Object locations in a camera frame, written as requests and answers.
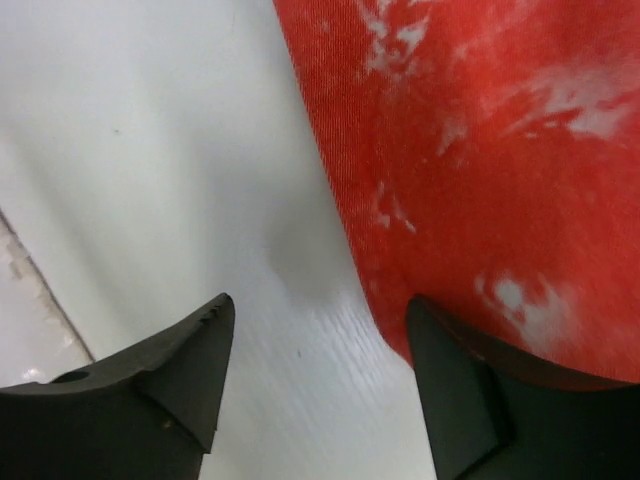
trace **white floor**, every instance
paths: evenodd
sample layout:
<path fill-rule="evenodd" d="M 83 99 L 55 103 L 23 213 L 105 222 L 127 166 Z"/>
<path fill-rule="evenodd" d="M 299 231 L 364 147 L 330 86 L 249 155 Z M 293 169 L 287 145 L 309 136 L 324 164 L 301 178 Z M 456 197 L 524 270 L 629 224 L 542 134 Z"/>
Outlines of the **white floor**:
<path fill-rule="evenodd" d="M 435 478 L 412 371 L 372 323 L 270 0 L 3 9 L 0 206 L 91 353 L 220 291 L 236 301 L 201 477 Z M 3 313 L 5 333 L 20 318 Z M 47 358 L 68 333 L 46 334 Z M 6 382 L 58 373 L 25 338 L 24 361 L 3 354 Z"/>

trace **white paint splotch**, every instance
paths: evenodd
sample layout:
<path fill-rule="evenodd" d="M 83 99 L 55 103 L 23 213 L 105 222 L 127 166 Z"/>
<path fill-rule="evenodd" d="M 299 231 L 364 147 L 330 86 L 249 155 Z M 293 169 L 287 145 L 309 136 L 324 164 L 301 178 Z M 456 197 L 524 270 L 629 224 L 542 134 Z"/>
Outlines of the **white paint splotch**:
<path fill-rule="evenodd" d="M 428 31 L 429 16 L 411 24 L 392 24 L 388 21 L 387 12 L 395 1 L 378 0 L 375 11 L 369 10 L 360 0 L 356 4 L 361 20 L 373 34 L 365 71 L 367 74 L 378 72 L 399 81 L 416 68 L 414 53 Z"/>
<path fill-rule="evenodd" d="M 503 12 L 497 12 L 495 7 L 490 7 L 487 28 L 477 36 L 454 46 L 451 68 L 459 61 L 466 60 L 469 55 L 475 55 L 480 51 L 489 52 L 492 55 L 494 43 L 501 40 L 505 34 L 517 31 L 518 27 L 535 12 L 539 3 L 540 0 L 515 0 L 513 7 Z M 500 61 L 496 56 L 493 58 L 496 62 Z"/>
<path fill-rule="evenodd" d="M 618 65 L 577 67 L 562 65 L 546 68 L 532 78 L 502 89 L 489 102 L 483 102 L 490 118 L 512 99 L 529 94 L 530 111 L 513 122 L 505 134 L 527 129 L 542 121 L 546 128 L 563 126 L 576 136 L 611 139 L 622 121 L 637 110 L 640 89 L 640 62 Z M 559 123 L 558 115 L 573 113 L 569 121 Z"/>
<path fill-rule="evenodd" d="M 385 198 L 388 198 L 388 204 L 391 205 L 391 209 L 388 209 L 389 211 L 382 206 L 383 199 Z M 385 186 L 384 182 L 378 184 L 371 211 L 373 221 L 376 225 L 389 229 L 391 228 L 392 221 L 396 221 L 413 234 L 418 231 L 416 226 L 409 220 L 396 195 L 391 189 Z"/>
<path fill-rule="evenodd" d="M 409 0 L 409 6 L 417 5 L 418 3 L 444 3 L 447 0 Z"/>
<path fill-rule="evenodd" d="M 467 138 L 468 127 L 465 122 L 455 118 L 448 118 L 442 125 L 442 137 L 440 144 L 436 150 L 436 155 L 441 157 L 449 147 L 453 145 L 457 140 L 464 140 Z"/>
<path fill-rule="evenodd" d="M 505 318 L 532 352 L 548 356 L 556 342 L 565 338 L 571 317 L 571 289 L 556 288 L 540 275 L 544 296 L 532 301 L 526 286 L 510 275 L 488 284 L 483 275 L 475 280 L 476 293 L 487 307 Z"/>

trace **red fabric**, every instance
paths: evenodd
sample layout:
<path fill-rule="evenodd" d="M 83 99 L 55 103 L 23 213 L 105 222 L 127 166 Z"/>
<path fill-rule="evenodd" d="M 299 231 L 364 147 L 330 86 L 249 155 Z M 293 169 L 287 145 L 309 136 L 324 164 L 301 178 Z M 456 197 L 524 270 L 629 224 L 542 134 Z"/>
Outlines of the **red fabric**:
<path fill-rule="evenodd" d="M 640 381 L 640 1 L 275 0 L 362 285 Z"/>

